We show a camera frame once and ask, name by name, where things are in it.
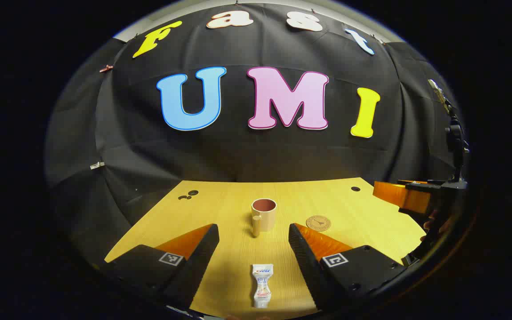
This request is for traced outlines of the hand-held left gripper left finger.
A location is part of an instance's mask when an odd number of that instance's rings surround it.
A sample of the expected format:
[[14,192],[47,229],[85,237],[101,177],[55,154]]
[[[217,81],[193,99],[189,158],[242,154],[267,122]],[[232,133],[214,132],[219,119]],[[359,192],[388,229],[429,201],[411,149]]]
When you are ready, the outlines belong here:
[[189,308],[219,241],[217,224],[185,229],[136,224],[102,249],[100,266],[123,290],[149,304]]

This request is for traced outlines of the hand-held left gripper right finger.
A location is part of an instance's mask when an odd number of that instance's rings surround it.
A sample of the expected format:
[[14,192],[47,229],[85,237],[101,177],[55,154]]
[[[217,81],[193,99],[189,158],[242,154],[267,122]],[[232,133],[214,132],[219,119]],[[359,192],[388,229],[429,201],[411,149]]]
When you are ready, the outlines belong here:
[[322,311],[363,302],[406,270],[372,246],[353,248],[297,223],[290,224],[288,241]]

